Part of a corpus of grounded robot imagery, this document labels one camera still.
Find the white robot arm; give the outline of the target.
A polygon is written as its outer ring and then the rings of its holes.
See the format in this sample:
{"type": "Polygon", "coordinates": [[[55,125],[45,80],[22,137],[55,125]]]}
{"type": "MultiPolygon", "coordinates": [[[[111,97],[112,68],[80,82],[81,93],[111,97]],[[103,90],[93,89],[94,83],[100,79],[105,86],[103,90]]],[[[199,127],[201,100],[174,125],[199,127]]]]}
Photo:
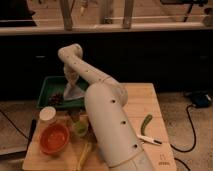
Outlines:
{"type": "Polygon", "coordinates": [[[89,83],[85,109],[109,171],[155,171],[123,109],[126,89],[113,77],[81,59],[72,44],[58,50],[59,58],[89,83]]]}

